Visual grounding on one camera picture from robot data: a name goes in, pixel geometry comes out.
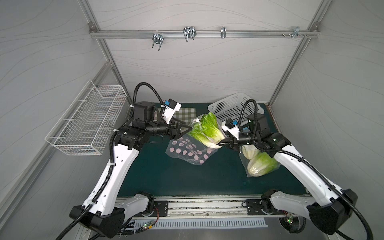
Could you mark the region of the clear blue-zip zipper bag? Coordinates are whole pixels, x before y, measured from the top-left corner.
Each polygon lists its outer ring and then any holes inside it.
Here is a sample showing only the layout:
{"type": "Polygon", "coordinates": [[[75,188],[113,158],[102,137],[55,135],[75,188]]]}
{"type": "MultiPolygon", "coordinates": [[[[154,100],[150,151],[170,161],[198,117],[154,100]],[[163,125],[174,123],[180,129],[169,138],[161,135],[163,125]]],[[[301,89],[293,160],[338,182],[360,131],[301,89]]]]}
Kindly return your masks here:
{"type": "Polygon", "coordinates": [[[274,158],[253,145],[241,146],[239,156],[248,178],[264,176],[278,170],[281,166],[274,158]]]}

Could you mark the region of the chinese cabbage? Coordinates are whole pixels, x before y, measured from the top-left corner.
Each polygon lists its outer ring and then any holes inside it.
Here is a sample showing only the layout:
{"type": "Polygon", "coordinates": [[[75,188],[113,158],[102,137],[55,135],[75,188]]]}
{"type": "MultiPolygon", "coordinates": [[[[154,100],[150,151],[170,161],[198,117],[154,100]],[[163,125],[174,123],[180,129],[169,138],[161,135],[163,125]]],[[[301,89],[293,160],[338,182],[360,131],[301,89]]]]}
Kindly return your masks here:
{"type": "Polygon", "coordinates": [[[247,173],[250,177],[261,177],[279,169],[280,165],[268,153],[263,152],[249,161],[247,173]]]}
{"type": "Polygon", "coordinates": [[[211,112],[194,119],[191,127],[188,135],[211,149],[220,149],[219,143],[226,138],[219,127],[217,117],[211,112]]]}
{"type": "Polygon", "coordinates": [[[260,150],[254,145],[245,145],[241,147],[241,152],[246,159],[251,160],[260,153],[260,150]]]}

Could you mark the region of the pink-dotted zipper bag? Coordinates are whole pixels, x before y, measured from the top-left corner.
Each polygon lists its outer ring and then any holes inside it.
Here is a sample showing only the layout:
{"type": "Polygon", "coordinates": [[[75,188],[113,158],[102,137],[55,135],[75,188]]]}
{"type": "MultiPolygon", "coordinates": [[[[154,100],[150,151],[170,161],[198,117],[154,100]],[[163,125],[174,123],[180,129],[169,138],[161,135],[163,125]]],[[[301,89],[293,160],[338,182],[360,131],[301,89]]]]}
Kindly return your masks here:
{"type": "Polygon", "coordinates": [[[203,165],[218,149],[211,149],[194,139],[188,133],[177,140],[170,140],[166,154],[192,165],[203,165]]]}

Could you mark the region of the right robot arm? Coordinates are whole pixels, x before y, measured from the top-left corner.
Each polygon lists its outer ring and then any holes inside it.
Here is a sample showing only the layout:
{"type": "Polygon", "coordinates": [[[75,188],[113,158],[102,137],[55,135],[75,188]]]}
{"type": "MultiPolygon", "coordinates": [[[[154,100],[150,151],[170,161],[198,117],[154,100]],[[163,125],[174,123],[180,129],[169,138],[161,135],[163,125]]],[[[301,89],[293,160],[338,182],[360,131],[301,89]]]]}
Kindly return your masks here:
{"type": "Polygon", "coordinates": [[[260,206],[266,215],[276,211],[287,212],[312,221],[323,233],[332,235],[357,212],[358,196],[351,189],[342,189],[316,170],[280,133],[272,133],[261,114],[249,116],[250,131],[243,133],[237,122],[229,119],[221,129],[229,138],[221,142],[233,150],[254,146],[291,172],[308,190],[309,196],[295,196],[277,190],[262,195],[260,206]]]}

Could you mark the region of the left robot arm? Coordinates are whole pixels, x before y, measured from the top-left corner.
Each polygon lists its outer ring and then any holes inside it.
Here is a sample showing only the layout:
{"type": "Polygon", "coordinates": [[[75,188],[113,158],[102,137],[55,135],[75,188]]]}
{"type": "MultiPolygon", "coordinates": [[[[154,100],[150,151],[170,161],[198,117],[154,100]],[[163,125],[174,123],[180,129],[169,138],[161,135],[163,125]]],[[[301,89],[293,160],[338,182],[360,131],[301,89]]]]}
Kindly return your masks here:
{"type": "Polygon", "coordinates": [[[156,209],[153,195],[140,192],[121,204],[116,204],[124,179],[140,150],[152,136],[169,136],[177,140],[192,128],[177,120],[174,114],[181,104],[170,99],[162,103],[159,112],[154,103],[138,102],[131,106],[133,115],[111,136],[110,159],[94,190],[82,205],[70,212],[73,221],[57,237],[61,240],[76,224],[99,236],[113,238],[135,215],[151,216],[156,209]]]}

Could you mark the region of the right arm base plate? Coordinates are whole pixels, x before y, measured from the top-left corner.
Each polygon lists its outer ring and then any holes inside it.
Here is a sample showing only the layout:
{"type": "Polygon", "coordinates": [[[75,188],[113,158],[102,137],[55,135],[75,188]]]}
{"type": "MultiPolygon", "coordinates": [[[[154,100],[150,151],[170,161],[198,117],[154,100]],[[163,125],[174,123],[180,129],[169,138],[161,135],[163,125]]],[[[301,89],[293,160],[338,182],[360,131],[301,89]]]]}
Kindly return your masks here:
{"type": "Polygon", "coordinates": [[[244,202],[242,202],[242,207],[247,210],[247,215],[250,216],[286,215],[283,211],[275,209],[270,200],[265,199],[245,200],[244,202]]]}

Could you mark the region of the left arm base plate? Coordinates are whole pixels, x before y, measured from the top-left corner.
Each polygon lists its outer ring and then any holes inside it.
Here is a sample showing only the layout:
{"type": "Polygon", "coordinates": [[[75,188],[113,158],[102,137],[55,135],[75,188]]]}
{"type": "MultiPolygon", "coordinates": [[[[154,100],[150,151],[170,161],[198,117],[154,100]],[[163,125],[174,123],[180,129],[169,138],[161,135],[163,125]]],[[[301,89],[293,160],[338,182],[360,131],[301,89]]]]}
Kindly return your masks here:
{"type": "Polygon", "coordinates": [[[155,200],[153,211],[152,211],[152,214],[150,215],[150,217],[154,218],[157,215],[159,215],[160,217],[167,217],[168,216],[168,207],[169,207],[168,201],[155,200]]]}

